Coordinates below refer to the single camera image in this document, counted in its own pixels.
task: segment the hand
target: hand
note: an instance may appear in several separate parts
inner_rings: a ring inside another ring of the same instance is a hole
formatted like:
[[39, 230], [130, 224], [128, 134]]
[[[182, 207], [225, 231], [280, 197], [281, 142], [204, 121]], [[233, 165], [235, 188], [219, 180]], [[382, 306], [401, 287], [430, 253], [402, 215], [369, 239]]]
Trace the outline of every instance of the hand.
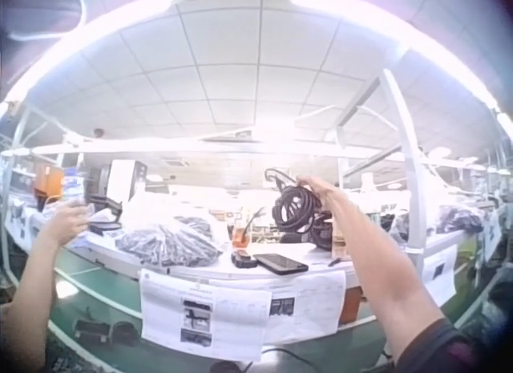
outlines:
[[322, 205], [328, 210], [333, 207], [334, 197], [337, 194], [341, 195], [341, 191], [337, 187], [317, 176], [298, 176], [297, 185], [309, 186]]
[[56, 243], [59, 247], [74, 240], [87, 230], [87, 207], [78, 201], [69, 201], [59, 206], [55, 215], [42, 227], [38, 237]]

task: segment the paper sheet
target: paper sheet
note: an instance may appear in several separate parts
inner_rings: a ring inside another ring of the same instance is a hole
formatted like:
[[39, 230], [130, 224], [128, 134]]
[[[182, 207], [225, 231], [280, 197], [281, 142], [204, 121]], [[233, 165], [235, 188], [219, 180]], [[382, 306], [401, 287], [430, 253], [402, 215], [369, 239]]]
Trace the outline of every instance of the paper sheet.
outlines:
[[211, 283], [273, 293], [265, 331], [267, 344], [298, 342], [337, 332], [346, 288], [343, 270]]
[[494, 210], [491, 213], [488, 221], [485, 223], [483, 235], [484, 259], [488, 262], [494, 255], [495, 249], [497, 249], [503, 235], [499, 224], [499, 214], [497, 213], [497, 210]]
[[456, 295], [454, 267], [458, 256], [458, 245], [424, 259], [422, 281], [438, 306], [442, 306]]
[[142, 269], [142, 337], [194, 355], [260, 361], [271, 293], [189, 282]]

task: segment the dark sleeve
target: dark sleeve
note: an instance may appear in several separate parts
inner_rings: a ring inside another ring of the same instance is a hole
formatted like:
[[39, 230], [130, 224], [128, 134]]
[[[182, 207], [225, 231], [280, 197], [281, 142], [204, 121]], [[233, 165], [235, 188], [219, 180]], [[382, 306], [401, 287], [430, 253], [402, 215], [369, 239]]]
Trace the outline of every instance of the dark sleeve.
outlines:
[[402, 352], [396, 373], [463, 373], [472, 371], [477, 355], [471, 341], [447, 319], [428, 326]]

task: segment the ceiling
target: ceiling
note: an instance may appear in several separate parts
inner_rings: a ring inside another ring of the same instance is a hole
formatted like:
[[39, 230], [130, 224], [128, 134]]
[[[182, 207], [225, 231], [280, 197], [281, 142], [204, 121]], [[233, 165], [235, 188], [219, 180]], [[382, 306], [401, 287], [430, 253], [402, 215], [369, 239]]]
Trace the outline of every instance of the ceiling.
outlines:
[[[427, 13], [415, 18], [429, 24], [446, 20]], [[273, 128], [278, 118], [333, 106], [295, 123], [294, 139], [321, 142], [392, 48], [380, 35], [283, 0], [197, 0], [69, 58], [31, 90], [29, 101], [85, 136], [102, 128], [105, 139], [198, 136], [269, 122]], [[392, 71], [427, 151], [444, 146], [452, 158], [483, 156], [501, 139], [486, 108], [422, 56], [408, 52]], [[395, 123], [381, 88], [365, 106]], [[40, 124], [32, 118], [28, 130]], [[387, 148], [398, 142], [393, 129], [366, 112], [356, 114], [344, 131], [348, 145]], [[61, 139], [51, 126], [29, 145]], [[151, 172], [175, 175], [176, 183], [260, 187], [269, 165], [337, 180], [334, 158], [176, 152], [132, 157]], [[170, 166], [164, 160], [169, 157], [183, 158], [188, 166]], [[95, 163], [110, 159], [88, 156]], [[404, 177], [397, 162], [381, 162], [370, 171], [378, 183]]]

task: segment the black cable bundle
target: black cable bundle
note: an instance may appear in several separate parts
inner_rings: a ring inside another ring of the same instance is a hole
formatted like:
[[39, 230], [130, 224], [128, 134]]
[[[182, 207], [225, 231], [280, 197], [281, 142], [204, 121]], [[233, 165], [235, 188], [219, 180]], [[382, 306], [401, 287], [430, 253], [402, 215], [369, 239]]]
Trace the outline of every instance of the black cable bundle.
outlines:
[[276, 183], [281, 193], [272, 210], [278, 230], [282, 233], [308, 233], [315, 245], [331, 249], [332, 225], [325, 222], [331, 214], [321, 211], [321, 201], [310, 190], [296, 186], [293, 178], [279, 170], [268, 168], [264, 175], [267, 181]]

